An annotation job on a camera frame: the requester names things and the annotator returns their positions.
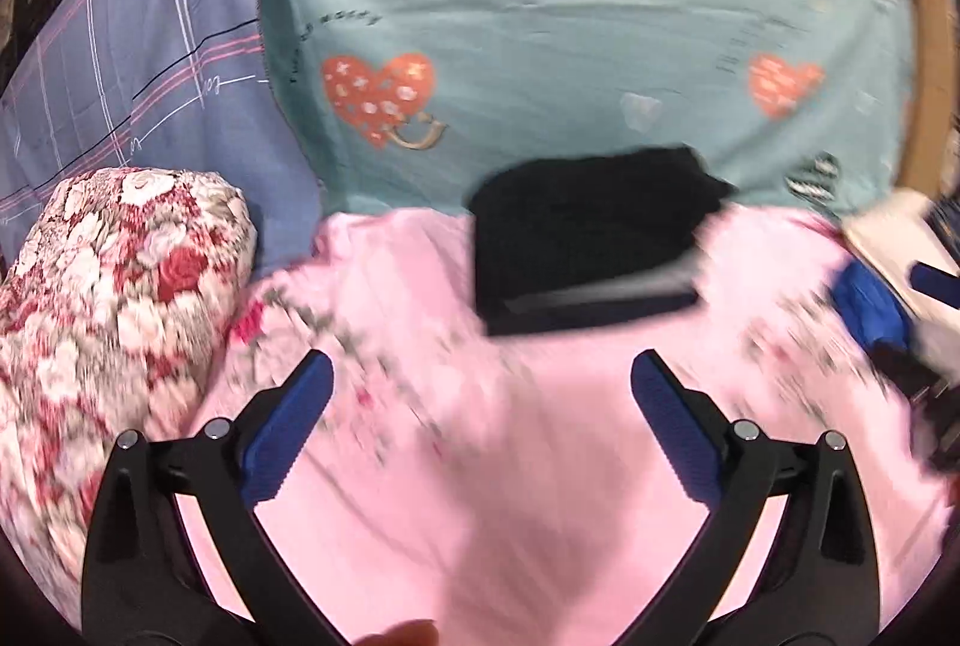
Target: folded black garment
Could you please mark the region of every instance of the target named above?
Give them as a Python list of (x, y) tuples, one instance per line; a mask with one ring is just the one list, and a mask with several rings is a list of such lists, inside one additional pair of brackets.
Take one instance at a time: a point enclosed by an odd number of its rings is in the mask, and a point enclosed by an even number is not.
[[(694, 231), (732, 191), (707, 175), (688, 147), (535, 160), (508, 169), (486, 180), (467, 203), (474, 215), (477, 313), (497, 334), (496, 329), (515, 326), (510, 303), (520, 297), (674, 262), (693, 248)], [(696, 301), (691, 293), (692, 288), (663, 297), (662, 312), (689, 306)], [(627, 305), (617, 303), (613, 315), (641, 317)], [(546, 315), (556, 318), (557, 312), (568, 315), (555, 307)]]
[(693, 286), (674, 293), (638, 296), (632, 299), (605, 299), (582, 305), (553, 305), (534, 310), (503, 310), (484, 317), (487, 335), (547, 334), (549, 331), (597, 329), (621, 323), (679, 312), (693, 307), (700, 295)]

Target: black cloth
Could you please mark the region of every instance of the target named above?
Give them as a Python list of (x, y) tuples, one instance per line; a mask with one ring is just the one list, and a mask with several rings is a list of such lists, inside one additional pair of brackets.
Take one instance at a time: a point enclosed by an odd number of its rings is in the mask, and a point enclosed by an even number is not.
[[(693, 248), (694, 231), (732, 191), (688, 147), (534, 160), (497, 174), (467, 202), (477, 315), (489, 334), (554, 331), (536, 322), (520, 331), (505, 303), (669, 264)], [(694, 301), (685, 291), (661, 312)], [(630, 312), (601, 315), (623, 321)]]
[(589, 302), (567, 307), (538, 307), (536, 310), (501, 310), (484, 318), (487, 335), (491, 337), (515, 334), (547, 334), (549, 331), (595, 329), (629, 323), (652, 315), (679, 312), (693, 307), (700, 295), (693, 285), (674, 293)]
[(960, 470), (960, 385), (886, 342), (872, 347), (870, 360), (910, 403), (910, 450), (915, 459), (936, 473)]

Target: white heart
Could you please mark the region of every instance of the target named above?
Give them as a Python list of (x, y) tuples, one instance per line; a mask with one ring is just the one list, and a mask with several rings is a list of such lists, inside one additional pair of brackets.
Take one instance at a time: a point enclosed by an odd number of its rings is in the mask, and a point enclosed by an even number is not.
[(620, 98), (620, 110), (627, 126), (641, 134), (647, 131), (664, 111), (664, 102), (637, 93), (624, 93)]

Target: blue cloth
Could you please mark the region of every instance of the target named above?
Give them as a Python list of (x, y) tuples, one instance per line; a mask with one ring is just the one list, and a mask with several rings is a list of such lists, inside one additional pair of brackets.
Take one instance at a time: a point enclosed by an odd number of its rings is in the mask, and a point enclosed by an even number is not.
[(0, 250), (56, 184), (105, 166), (220, 173), (258, 275), (308, 255), (320, 187), (267, 83), (256, 0), (64, 0), (0, 98)]
[(877, 342), (908, 350), (912, 321), (893, 291), (858, 259), (841, 271), (830, 289), (833, 305), (850, 336), (867, 353)]

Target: teal blanket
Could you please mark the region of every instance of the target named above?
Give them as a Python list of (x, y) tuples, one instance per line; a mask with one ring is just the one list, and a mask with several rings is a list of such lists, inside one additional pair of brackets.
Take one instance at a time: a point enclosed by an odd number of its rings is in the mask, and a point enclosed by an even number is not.
[(910, 0), (260, 0), (327, 211), (462, 211), (522, 160), (686, 143), (745, 204), (889, 192)]

